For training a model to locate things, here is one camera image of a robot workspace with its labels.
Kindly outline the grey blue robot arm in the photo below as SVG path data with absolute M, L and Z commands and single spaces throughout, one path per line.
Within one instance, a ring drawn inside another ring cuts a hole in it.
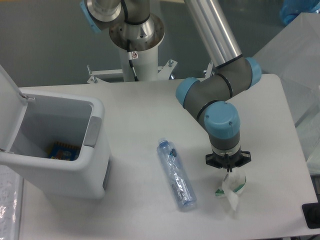
M 184 79 L 175 96 L 208 134 L 212 153 L 206 155 L 206 164 L 232 172 L 249 163 L 251 154 L 241 149 L 240 118 L 229 100 L 257 84 L 262 70 L 255 59 L 243 57 L 216 0 L 187 0 L 185 4 L 215 71 L 204 80 Z M 159 78 L 158 57 L 142 60 L 143 53 L 158 48 L 165 34 L 148 0 L 83 0 L 80 7 L 94 32 L 109 31 L 122 54 L 126 82 Z

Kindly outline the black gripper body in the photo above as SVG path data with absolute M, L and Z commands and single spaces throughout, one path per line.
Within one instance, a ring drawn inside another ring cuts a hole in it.
M 205 156 L 205 163 L 217 169 L 226 169 L 232 172 L 234 168 L 240 168 L 251 162 L 251 153 L 249 151 L 238 150 L 235 154 L 224 153 L 222 156 L 213 152 Z

